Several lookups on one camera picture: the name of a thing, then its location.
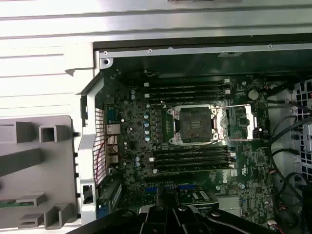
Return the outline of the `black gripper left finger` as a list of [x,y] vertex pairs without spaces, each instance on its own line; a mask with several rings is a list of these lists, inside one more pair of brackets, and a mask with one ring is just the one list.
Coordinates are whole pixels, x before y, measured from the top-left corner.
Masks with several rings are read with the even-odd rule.
[[105,217],[70,231],[71,234],[164,234],[168,217],[169,193],[161,189],[156,204],[143,208],[139,214],[120,209]]

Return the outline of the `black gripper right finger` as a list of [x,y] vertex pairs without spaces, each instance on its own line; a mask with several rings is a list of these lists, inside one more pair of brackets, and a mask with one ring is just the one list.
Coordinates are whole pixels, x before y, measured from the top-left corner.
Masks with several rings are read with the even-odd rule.
[[186,203],[180,200],[180,191],[170,192],[170,211],[175,215],[179,228],[185,234],[274,234],[241,216],[219,209],[218,198],[203,197],[203,202]]

